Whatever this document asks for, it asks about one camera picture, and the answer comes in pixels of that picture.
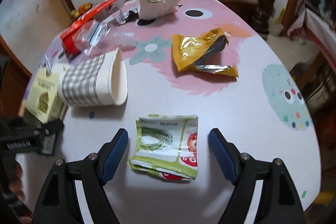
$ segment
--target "colorful dots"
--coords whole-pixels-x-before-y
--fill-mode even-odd
[[[94,117],[95,117],[95,112],[94,111],[91,111],[90,113],[89,113],[89,118],[90,119],[93,119]]]

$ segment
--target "cartoon eye print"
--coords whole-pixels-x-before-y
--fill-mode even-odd
[[[136,26],[147,26],[155,22],[155,19],[152,20],[144,20],[144,19],[139,19],[135,22]]]
[[[291,92],[289,90],[285,90],[285,92],[283,94],[285,96],[285,99],[286,99],[287,103],[289,103],[290,105],[293,104],[294,97],[291,94]]]
[[[191,8],[184,11],[184,14],[193,19],[208,19],[212,17],[212,12],[202,8]]]
[[[298,91],[296,95],[297,95],[297,99],[299,100],[299,102],[301,104],[304,104],[305,100],[303,99],[303,96],[302,96],[301,92]]]

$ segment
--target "wooden cabinet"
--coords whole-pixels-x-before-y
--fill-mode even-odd
[[[258,3],[254,0],[218,0],[226,7],[234,11],[245,22],[249,23],[252,19],[252,15],[258,6]]]
[[[21,101],[25,93],[31,73],[16,58],[0,36],[0,55],[10,57],[4,73],[3,84],[0,91],[0,117],[15,116],[19,112]]]

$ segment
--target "green cartoon creature print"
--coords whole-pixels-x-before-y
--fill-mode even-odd
[[[302,94],[289,72],[282,65],[268,65],[262,82],[269,104],[279,119],[293,130],[305,130],[312,125]]]

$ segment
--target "white table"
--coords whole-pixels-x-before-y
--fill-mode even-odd
[[[260,36],[217,0],[181,0],[179,4],[182,6],[177,6],[176,13],[157,19],[150,25],[139,26],[142,22],[129,22],[117,28],[134,32],[139,41],[150,45],[123,53],[129,85],[124,105],[70,108],[54,157],[18,155],[24,171],[26,203],[30,209],[34,209],[44,179],[57,158],[81,160],[109,142],[119,128],[128,131],[129,145],[105,191],[121,224],[217,224],[233,186],[225,180],[213,154],[209,152],[207,135],[215,127],[238,150],[251,154],[256,160],[281,158],[304,209],[318,195],[320,154],[314,126],[308,112],[305,112],[304,102],[298,102],[298,89],[288,72],[277,73],[277,69],[282,71],[281,61]],[[126,3],[123,9],[134,5],[133,2]],[[187,15],[190,14],[188,10],[201,13],[192,17]],[[223,28],[230,43],[214,58],[214,62],[234,63],[239,78],[233,80],[206,73],[185,73],[181,76],[175,72],[170,47],[162,47],[161,42],[170,40],[175,33],[197,36],[215,27]],[[66,62],[58,59],[56,51],[60,49],[60,40],[56,37],[46,52],[51,59],[54,56],[52,63]],[[139,51],[144,51],[147,58],[141,60],[135,56]],[[275,85],[275,91],[270,90],[272,85]],[[286,91],[291,95],[289,100],[286,100]],[[196,180],[189,183],[162,181],[135,173],[126,165],[136,145],[135,120],[148,114],[198,115],[199,171]],[[302,121],[303,117],[307,117],[308,125]],[[245,223],[253,223],[261,186],[262,183],[258,182]],[[83,190],[80,186],[78,189],[85,223],[92,223]]]

